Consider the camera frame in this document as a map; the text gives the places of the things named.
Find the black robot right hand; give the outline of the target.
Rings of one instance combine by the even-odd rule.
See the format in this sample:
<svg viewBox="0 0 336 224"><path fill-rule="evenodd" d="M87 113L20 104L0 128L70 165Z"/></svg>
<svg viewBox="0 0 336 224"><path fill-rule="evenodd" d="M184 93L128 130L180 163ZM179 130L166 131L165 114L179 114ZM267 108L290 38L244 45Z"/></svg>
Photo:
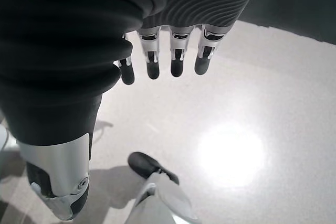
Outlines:
<svg viewBox="0 0 336 224"><path fill-rule="evenodd" d="M195 72L250 0L1 0L1 110L27 164L33 191L61 220L89 191L88 164L102 95L134 82L129 32L140 37L148 76L159 76L167 26L179 77L190 34L202 27Z"/></svg>

